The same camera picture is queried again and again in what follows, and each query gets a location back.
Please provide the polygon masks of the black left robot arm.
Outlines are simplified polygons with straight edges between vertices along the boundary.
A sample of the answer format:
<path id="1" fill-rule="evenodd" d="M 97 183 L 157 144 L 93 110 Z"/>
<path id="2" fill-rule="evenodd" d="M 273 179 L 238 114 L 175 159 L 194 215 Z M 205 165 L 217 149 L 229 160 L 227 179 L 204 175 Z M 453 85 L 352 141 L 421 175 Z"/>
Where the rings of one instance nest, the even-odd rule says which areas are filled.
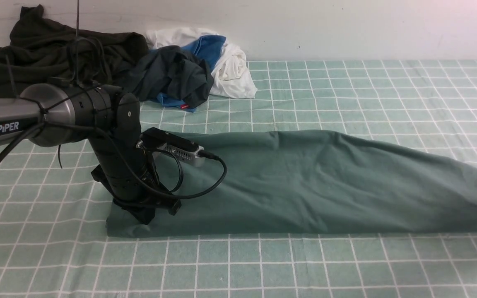
<path id="1" fill-rule="evenodd" d="M 141 224 L 157 208 L 175 215 L 179 199 L 158 181 L 153 153 L 141 142 L 140 103 L 121 87 L 34 84 L 20 98 L 0 99 L 0 146 L 28 139 L 39 147 L 89 141 L 95 181 Z"/>

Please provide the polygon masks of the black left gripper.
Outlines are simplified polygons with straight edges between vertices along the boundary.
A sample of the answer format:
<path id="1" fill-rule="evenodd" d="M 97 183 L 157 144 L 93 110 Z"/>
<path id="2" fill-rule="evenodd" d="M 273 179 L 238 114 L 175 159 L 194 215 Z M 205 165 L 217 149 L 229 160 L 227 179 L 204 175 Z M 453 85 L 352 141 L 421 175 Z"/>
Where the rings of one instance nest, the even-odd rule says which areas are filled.
<path id="1" fill-rule="evenodd" d="M 149 224 L 155 217 L 156 209 L 165 209 L 170 215 L 176 215 L 181 207 L 178 198 L 167 199 L 162 194 L 154 195 L 133 178 L 111 178 L 113 183 L 110 183 L 100 165 L 91 174 L 112 195 L 113 203 L 129 212 L 140 224 Z"/>

